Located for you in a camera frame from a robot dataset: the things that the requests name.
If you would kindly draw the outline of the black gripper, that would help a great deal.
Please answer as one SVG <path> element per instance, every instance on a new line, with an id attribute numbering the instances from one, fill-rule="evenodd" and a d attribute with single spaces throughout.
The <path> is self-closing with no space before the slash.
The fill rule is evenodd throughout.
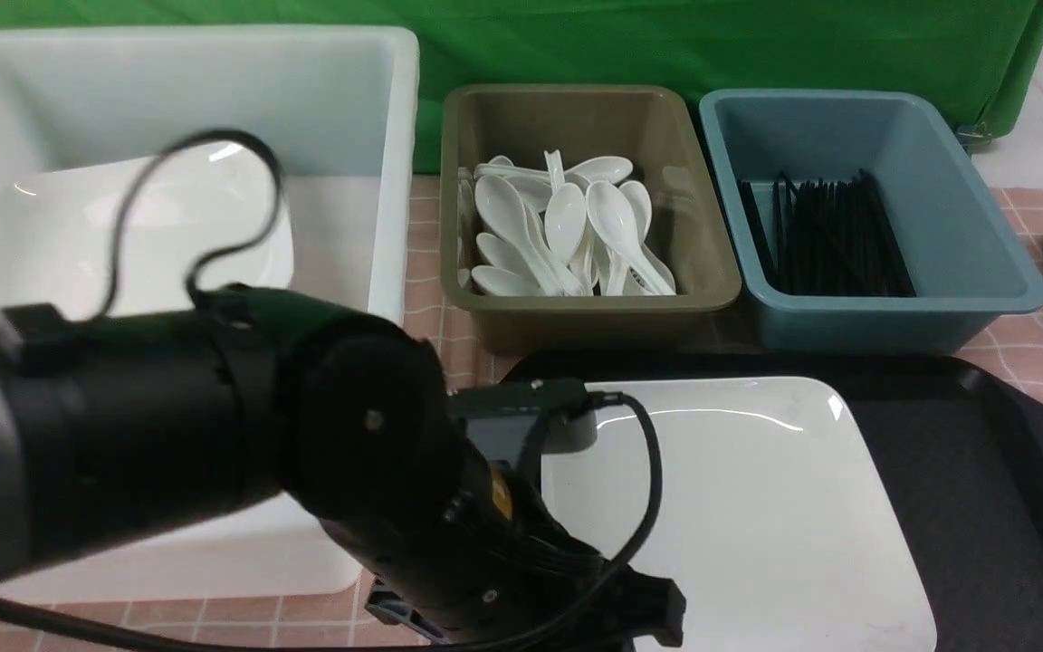
<path id="1" fill-rule="evenodd" d="M 571 535 L 538 486 L 556 424 L 628 408 L 648 449 L 648 504 L 612 556 Z M 576 379 L 503 383 L 411 400 L 392 434 L 321 441 L 344 470 L 373 464 L 371 487 L 318 475 L 318 516 L 445 648 L 630 648 L 684 641 L 677 582 L 632 568 L 661 513 L 664 466 L 638 399 Z"/>

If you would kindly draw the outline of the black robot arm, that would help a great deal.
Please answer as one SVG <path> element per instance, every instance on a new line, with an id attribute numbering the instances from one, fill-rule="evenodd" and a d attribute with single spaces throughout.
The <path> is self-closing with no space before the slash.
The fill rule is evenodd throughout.
<path id="1" fill-rule="evenodd" d="M 625 406 L 648 507 L 611 558 L 550 514 L 553 428 Z M 663 498 L 653 420 L 576 379 L 450 391 L 401 325 L 242 284 L 197 308 L 0 317 L 0 583 L 286 493 L 374 575 L 369 614 L 438 651 L 632 651 L 684 641 L 677 583 L 630 566 Z M 139 651 L 202 644 L 0 599 L 0 620 Z"/>

